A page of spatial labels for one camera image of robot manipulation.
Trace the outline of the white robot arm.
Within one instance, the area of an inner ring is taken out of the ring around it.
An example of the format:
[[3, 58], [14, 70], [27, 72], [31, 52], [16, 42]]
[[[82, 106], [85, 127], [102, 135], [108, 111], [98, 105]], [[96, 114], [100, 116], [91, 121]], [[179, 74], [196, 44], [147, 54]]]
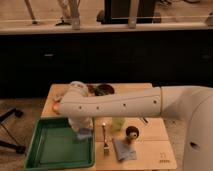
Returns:
[[182, 171], [213, 171], [213, 88], [163, 86], [90, 96], [78, 81], [69, 85], [59, 113], [85, 117], [179, 117], [187, 125]]

